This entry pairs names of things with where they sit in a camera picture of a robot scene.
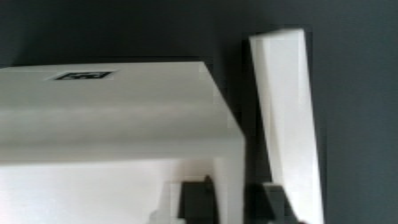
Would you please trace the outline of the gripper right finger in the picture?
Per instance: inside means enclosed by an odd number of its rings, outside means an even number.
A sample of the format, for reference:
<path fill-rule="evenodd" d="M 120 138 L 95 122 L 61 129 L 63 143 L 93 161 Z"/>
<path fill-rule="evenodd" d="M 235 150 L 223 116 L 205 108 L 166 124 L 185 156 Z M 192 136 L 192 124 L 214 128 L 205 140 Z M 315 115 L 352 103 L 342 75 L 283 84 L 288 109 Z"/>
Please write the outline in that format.
<path fill-rule="evenodd" d="M 283 186 L 276 183 L 265 182 L 263 190 L 271 205 L 271 218 L 267 224 L 303 224 L 292 208 Z"/>

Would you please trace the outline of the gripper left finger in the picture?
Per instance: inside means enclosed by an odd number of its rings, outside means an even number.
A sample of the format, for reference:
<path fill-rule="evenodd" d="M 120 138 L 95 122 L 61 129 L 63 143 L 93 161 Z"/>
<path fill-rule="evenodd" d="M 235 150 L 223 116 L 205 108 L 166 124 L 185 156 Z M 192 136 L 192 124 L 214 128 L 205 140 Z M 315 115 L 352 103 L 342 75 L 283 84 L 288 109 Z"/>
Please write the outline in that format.
<path fill-rule="evenodd" d="M 212 177 L 182 184 L 178 217 L 185 224 L 219 224 L 217 195 Z"/>

